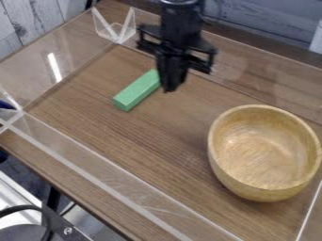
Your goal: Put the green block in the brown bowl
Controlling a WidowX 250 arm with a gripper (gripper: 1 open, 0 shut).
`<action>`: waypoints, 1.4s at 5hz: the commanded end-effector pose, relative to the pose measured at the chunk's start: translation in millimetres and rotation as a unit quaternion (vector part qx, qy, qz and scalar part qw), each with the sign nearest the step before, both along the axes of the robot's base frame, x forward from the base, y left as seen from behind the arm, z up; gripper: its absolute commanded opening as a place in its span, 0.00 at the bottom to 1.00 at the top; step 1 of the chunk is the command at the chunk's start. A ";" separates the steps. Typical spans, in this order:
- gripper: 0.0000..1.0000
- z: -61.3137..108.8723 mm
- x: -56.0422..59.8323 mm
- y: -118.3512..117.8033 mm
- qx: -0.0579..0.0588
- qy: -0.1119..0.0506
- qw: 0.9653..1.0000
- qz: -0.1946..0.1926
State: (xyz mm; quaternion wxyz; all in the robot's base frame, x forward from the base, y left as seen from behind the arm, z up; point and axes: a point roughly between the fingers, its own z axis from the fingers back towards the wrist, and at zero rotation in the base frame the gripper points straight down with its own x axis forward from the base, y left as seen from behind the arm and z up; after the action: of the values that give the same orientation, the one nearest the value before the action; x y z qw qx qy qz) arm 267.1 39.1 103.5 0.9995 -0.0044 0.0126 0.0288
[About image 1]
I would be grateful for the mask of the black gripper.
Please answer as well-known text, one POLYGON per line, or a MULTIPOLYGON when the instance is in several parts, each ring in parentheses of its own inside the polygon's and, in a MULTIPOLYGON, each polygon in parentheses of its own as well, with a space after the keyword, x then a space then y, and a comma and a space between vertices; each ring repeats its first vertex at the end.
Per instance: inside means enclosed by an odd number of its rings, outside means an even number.
POLYGON ((138 27, 138 48, 157 57, 165 92, 177 90, 189 69, 211 73, 218 49, 202 37, 203 11, 205 0, 161 0, 161 23, 138 27))

